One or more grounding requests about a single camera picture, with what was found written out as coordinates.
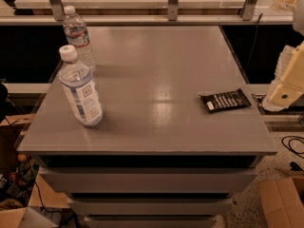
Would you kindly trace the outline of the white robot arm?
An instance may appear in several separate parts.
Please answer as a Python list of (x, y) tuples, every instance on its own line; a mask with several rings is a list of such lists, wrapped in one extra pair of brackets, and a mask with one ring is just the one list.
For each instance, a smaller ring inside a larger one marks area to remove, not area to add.
[[(293, 29), (304, 35), (304, 0), (274, 0), (273, 8), (293, 13)], [(286, 45), (280, 52), (275, 78), (271, 81), (262, 107), (277, 112), (288, 108), (304, 94), (304, 42)]]

